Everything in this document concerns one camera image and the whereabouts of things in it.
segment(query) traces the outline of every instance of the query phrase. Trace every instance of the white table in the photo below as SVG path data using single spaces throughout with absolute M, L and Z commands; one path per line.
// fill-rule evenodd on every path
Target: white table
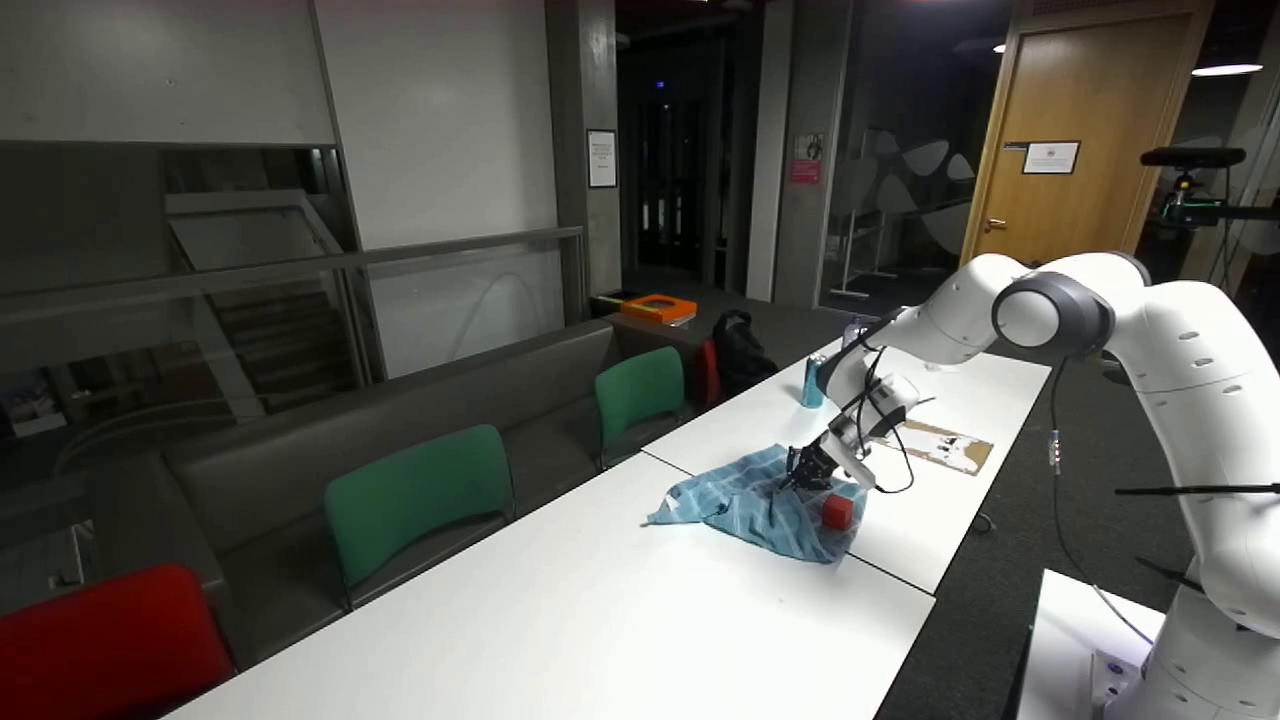
M 975 355 L 967 365 L 920 365 L 918 355 L 889 352 L 879 374 L 895 374 L 925 396 L 938 396 L 934 406 L 913 410 L 913 419 L 997 444 L 975 476 L 913 459 L 913 494 L 873 494 L 870 502 L 870 515 L 861 538 L 851 542 L 851 558 L 925 591 L 938 591 L 1011 442 L 1019 438 L 1048 382 L 1048 368 L 1004 355 Z M 804 362 L 696 418 L 682 434 L 660 438 L 644 451 L 696 476 L 769 444 L 801 449 L 835 418 L 835 406 L 801 410 L 801 382 Z M 886 490 L 899 490 L 908 480 L 904 455 L 895 449 L 875 449 L 870 465 Z
M 1141 610 L 1126 598 L 1107 598 L 1107 599 L 1148 639 L 1159 636 L 1159 625 L 1164 625 L 1159 611 Z M 1019 720 L 1093 716 L 1097 666 L 1104 658 L 1127 669 L 1143 666 L 1151 648 L 1116 611 L 1097 598 L 1093 583 L 1082 583 L 1060 572 L 1042 575 L 1031 653 L 1025 666 L 1025 691 L 1016 705 Z
M 873 716 L 934 598 L 640 530 L 675 480 L 636 455 L 175 716 Z

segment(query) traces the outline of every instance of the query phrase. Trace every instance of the green chair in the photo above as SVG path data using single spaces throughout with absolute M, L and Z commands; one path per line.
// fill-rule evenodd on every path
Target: green chair
M 627 355 L 596 377 L 599 444 L 622 451 L 627 430 L 685 411 L 685 362 L 675 350 Z
M 478 426 L 334 480 L 323 490 L 323 515 L 350 589 L 362 589 L 422 538 L 506 514 L 507 502 L 506 442 L 494 426 Z

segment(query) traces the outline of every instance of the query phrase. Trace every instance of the wooden door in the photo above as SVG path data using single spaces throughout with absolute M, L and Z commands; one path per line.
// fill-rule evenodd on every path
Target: wooden door
M 1063 6 L 1016 13 L 997 80 L 964 256 L 1025 263 L 1137 251 L 1212 0 Z

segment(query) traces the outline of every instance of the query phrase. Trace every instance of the blue cloth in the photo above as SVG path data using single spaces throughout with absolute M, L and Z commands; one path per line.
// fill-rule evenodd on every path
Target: blue cloth
M 832 480 L 832 490 L 801 490 L 790 480 L 790 449 L 740 455 L 724 469 L 674 486 L 649 524 L 708 524 L 775 558 L 835 564 L 865 521 L 870 490 Z M 851 530 L 827 533 L 819 508 L 827 494 L 851 502 Z

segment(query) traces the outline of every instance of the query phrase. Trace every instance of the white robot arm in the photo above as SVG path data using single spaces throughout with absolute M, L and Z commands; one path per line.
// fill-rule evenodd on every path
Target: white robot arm
M 1127 256 L 1090 251 L 1045 270 L 975 256 L 927 306 L 891 315 L 819 368 L 847 410 L 798 472 L 851 469 L 861 444 L 904 419 L 895 388 L 870 386 L 873 352 L 964 365 L 1007 339 L 1053 365 L 1113 352 L 1172 469 L 1204 598 L 1179 591 L 1116 716 L 1280 714 L 1280 377 L 1238 306 L 1196 280 L 1148 283 Z

